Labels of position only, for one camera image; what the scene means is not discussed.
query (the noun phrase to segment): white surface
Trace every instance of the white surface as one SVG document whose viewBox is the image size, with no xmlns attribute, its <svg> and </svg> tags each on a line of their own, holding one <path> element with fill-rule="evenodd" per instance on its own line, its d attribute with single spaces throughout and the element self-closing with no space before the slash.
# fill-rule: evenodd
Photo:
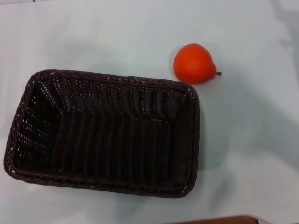
<svg viewBox="0 0 299 224">
<path fill-rule="evenodd" d="M 30 185 L 0 169 L 2 224 L 154 224 L 239 214 L 299 222 L 299 1 L 51 0 L 0 5 L 0 152 L 25 83 L 49 68 L 173 79 L 197 42 L 223 76 L 201 101 L 198 180 L 182 199 Z"/>
</svg>

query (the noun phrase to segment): wicker basket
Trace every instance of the wicker basket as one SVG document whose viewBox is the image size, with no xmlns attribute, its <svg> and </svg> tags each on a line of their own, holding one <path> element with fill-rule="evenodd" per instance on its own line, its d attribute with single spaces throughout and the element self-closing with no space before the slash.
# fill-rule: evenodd
<svg viewBox="0 0 299 224">
<path fill-rule="evenodd" d="M 178 198 L 195 185 L 198 152 L 191 86 L 45 70 L 26 85 L 4 168 L 28 183 Z"/>
</svg>

